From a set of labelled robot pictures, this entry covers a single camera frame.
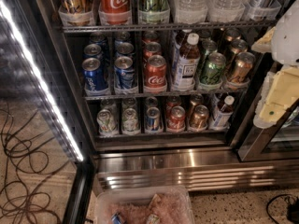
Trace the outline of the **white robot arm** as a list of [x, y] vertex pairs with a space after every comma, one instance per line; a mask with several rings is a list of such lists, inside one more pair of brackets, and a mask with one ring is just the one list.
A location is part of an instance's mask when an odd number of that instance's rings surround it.
[[268, 72], [253, 124], [261, 129], [274, 126], [299, 99], [299, 0], [279, 19], [276, 26], [255, 42], [251, 49], [270, 53], [282, 65]]

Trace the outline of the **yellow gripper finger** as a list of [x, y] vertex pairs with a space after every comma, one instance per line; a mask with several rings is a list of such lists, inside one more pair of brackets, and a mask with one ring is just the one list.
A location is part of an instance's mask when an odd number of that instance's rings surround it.
[[271, 52], [271, 41], [274, 35], [276, 27], [269, 29], [260, 39], [258, 39], [252, 46], [251, 49], [259, 53], [270, 53]]
[[253, 124], [260, 129], [274, 126], [299, 99], [299, 69], [283, 65], [281, 70], [268, 72], [262, 86]]

